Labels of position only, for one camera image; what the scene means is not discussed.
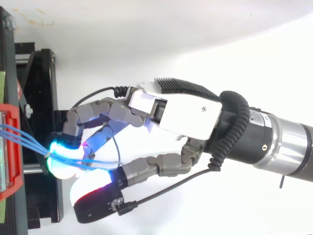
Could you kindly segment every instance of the white sticker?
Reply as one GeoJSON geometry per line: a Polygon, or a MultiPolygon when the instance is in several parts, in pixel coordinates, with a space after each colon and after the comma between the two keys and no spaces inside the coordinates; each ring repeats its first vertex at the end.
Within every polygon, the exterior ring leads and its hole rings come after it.
{"type": "Polygon", "coordinates": [[[264,120],[262,118],[262,115],[257,111],[250,110],[250,123],[264,126],[264,120]]]}
{"type": "Polygon", "coordinates": [[[272,123],[270,122],[269,117],[266,114],[261,113],[261,115],[263,116],[264,122],[265,122],[265,126],[272,128],[272,123]]]}

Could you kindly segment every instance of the bolt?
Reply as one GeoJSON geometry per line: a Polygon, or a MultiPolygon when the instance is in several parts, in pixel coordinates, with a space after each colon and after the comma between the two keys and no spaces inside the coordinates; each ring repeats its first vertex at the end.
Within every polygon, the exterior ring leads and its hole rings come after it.
{"type": "Polygon", "coordinates": [[[52,63],[56,63],[57,62],[57,56],[55,55],[55,54],[53,54],[52,56],[51,56],[51,61],[52,61],[52,63]]]}
{"type": "Polygon", "coordinates": [[[5,17],[3,24],[4,24],[4,27],[10,31],[15,30],[15,28],[16,28],[16,21],[15,21],[15,18],[13,16],[5,17]]]}
{"type": "Polygon", "coordinates": [[[30,116],[33,114],[33,109],[30,107],[29,104],[26,104],[25,105],[25,108],[24,108],[24,111],[25,111],[25,115],[27,118],[30,118],[30,116]]]}

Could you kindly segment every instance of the blue cable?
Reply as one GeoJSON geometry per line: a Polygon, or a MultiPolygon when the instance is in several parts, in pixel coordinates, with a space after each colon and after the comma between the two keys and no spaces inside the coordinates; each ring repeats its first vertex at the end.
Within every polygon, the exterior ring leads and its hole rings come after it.
{"type": "MultiPolygon", "coordinates": [[[[10,132],[7,132],[7,131],[4,131],[4,130],[0,130],[0,136],[8,139],[8,140],[11,140],[13,142],[16,142],[24,147],[27,147],[33,151],[36,151],[44,156],[46,156],[49,151],[44,148],[37,140],[35,140],[31,135],[17,129],[17,128],[14,128],[10,125],[6,125],[6,124],[1,124],[0,125],[0,128],[8,128],[8,129],[11,129],[17,133],[20,133],[21,135],[23,136],[26,136],[27,138],[29,138],[31,141],[25,139],[24,137],[21,137],[19,135],[16,135],[14,133],[10,133],[10,132]]],[[[79,167],[79,168],[85,168],[85,169],[97,169],[97,168],[100,168],[100,169],[104,169],[104,170],[109,170],[107,168],[101,168],[101,167],[90,167],[90,166],[86,166],[86,165],[81,165],[81,164],[78,164],[77,162],[88,162],[88,163],[101,163],[101,164],[118,164],[120,162],[104,162],[104,161],[98,161],[98,160],[90,160],[90,159],[69,159],[69,158],[65,158],[65,157],[62,157],[60,155],[57,155],[55,153],[50,153],[50,155],[52,159],[55,159],[56,161],[59,161],[63,164],[66,164],[66,165],[70,165],[70,166],[75,166],[75,167],[79,167]]]]}
{"type": "MultiPolygon", "coordinates": [[[[33,150],[33,151],[35,151],[35,152],[37,152],[37,153],[39,153],[41,155],[45,156],[45,155],[48,154],[48,151],[44,152],[44,151],[42,151],[42,150],[40,150],[40,149],[38,149],[36,147],[33,147],[33,146],[31,146],[31,145],[29,145],[27,143],[24,143],[22,141],[14,139],[14,138],[12,138],[12,137],[10,137],[8,135],[0,133],[0,136],[3,137],[3,138],[6,138],[7,140],[13,141],[13,142],[15,142],[15,143],[17,143],[17,144],[19,144],[21,146],[29,148],[29,149],[31,149],[31,150],[33,150]]],[[[89,167],[89,166],[86,166],[86,165],[78,164],[76,162],[71,162],[71,159],[67,159],[67,158],[63,158],[63,157],[60,158],[60,156],[56,155],[56,154],[50,154],[49,156],[51,156],[52,159],[55,159],[56,161],[61,162],[61,163],[65,164],[65,165],[79,167],[79,168],[85,168],[85,169],[95,169],[94,167],[89,167]]]]}
{"type": "MultiPolygon", "coordinates": [[[[19,130],[19,129],[17,129],[17,128],[15,128],[15,127],[13,127],[13,126],[10,126],[10,125],[6,125],[6,124],[0,124],[0,128],[8,128],[8,129],[11,129],[11,130],[13,130],[13,131],[16,131],[16,132],[18,132],[18,133],[20,133],[21,135],[24,135],[24,136],[26,136],[26,137],[28,137],[30,140],[32,140],[36,145],[38,145],[41,149],[43,149],[44,151],[47,151],[47,152],[49,152],[45,147],[43,147],[36,139],[34,139],[31,135],[29,135],[29,134],[27,134],[26,132],[24,132],[24,131],[21,131],[21,130],[19,130]]],[[[16,134],[14,134],[14,133],[10,133],[10,132],[7,132],[7,131],[4,131],[4,130],[0,130],[0,132],[4,132],[4,133],[6,133],[6,134],[8,134],[8,135],[12,135],[12,136],[14,136],[15,138],[17,138],[17,139],[19,139],[19,140],[25,140],[25,142],[30,142],[30,141],[28,141],[27,139],[25,139],[25,138],[23,138],[23,137],[20,137],[20,136],[18,136],[18,135],[16,135],[16,134]]],[[[98,161],[98,160],[90,160],[90,159],[71,159],[71,160],[74,160],[74,161],[77,161],[77,162],[91,162],[91,163],[93,163],[93,162],[95,162],[95,163],[103,163],[103,164],[117,164],[117,163],[120,163],[120,164],[122,164],[121,162],[117,162],[117,161],[113,161],[113,162],[104,162],[104,161],[98,161]]]]}

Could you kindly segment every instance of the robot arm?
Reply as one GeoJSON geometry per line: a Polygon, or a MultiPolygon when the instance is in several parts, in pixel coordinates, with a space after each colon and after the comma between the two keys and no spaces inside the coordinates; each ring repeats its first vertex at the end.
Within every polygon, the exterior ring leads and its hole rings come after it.
{"type": "Polygon", "coordinates": [[[125,203],[122,189],[156,174],[188,173],[203,152],[212,154],[209,171],[220,171],[224,159],[229,158],[313,181],[313,128],[249,108],[246,100],[234,92],[223,92],[218,97],[190,82],[159,79],[129,88],[125,100],[105,98],[77,107],[69,111],[67,118],[60,141],[76,148],[84,123],[106,120],[100,131],[86,141],[90,153],[128,124],[145,125],[151,133],[161,132],[175,140],[188,137],[181,154],[139,158],[109,172],[91,171],[87,175],[97,177],[97,185],[80,194],[77,192],[88,176],[79,178],[70,197],[81,223],[131,211],[137,204],[125,203]],[[119,123],[116,131],[111,122],[119,123]],[[100,144],[95,146],[95,139],[100,144]]]}

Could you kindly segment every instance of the white background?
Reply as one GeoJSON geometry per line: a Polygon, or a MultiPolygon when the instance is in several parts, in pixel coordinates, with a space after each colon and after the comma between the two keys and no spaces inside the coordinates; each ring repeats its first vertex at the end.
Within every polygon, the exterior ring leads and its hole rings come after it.
{"type": "MultiPolygon", "coordinates": [[[[177,77],[217,94],[237,91],[250,106],[313,125],[311,0],[0,0],[0,5],[16,17],[16,42],[35,42],[37,49],[57,54],[59,109],[103,87],[177,77]]],[[[179,152],[183,145],[141,128],[129,127],[116,138],[124,163],[179,152]]],[[[112,141],[97,158],[117,158],[112,141]]],[[[208,159],[203,154],[193,172],[205,169],[208,159]]],[[[125,189],[125,199],[141,199],[184,177],[155,176],[125,189]]],[[[279,189],[279,175],[233,161],[129,214],[87,225],[76,221],[69,203],[74,180],[64,181],[62,222],[42,220],[42,228],[30,234],[313,234],[312,183],[287,178],[279,189]]]]}

